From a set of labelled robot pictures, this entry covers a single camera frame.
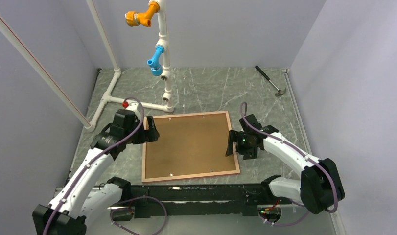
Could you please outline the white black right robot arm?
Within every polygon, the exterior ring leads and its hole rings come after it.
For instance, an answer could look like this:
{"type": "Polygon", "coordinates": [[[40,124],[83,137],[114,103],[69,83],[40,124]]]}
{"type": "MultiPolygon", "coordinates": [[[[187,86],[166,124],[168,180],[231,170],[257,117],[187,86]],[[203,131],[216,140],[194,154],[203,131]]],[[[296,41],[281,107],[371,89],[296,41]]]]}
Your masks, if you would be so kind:
{"type": "Polygon", "coordinates": [[[272,125],[262,126],[255,115],[240,119],[241,131],[230,130],[226,156],[238,153],[245,160],[255,159],[258,151],[278,157],[297,173],[299,179],[271,176],[261,183],[260,196],[266,203],[287,198],[313,214],[334,212],[345,191],[335,162],[315,157],[289,141],[272,125]]]}

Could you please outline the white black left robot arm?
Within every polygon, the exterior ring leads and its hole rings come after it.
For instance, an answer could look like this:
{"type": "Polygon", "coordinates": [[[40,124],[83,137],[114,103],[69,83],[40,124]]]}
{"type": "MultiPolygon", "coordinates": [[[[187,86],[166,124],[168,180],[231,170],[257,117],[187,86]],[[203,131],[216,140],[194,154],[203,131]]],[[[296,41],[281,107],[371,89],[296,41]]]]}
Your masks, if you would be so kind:
{"type": "Polygon", "coordinates": [[[130,202],[130,182],[110,179],[99,192],[90,192],[103,172],[129,144],[157,141],[160,134],[152,116],[141,111],[119,109],[111,123],[98,133],[86,157],[65,187],[46,205],[37,205],[32,213],[39,235],[84,235],[87,227],[103,210],[114,203],[130,202]]]}

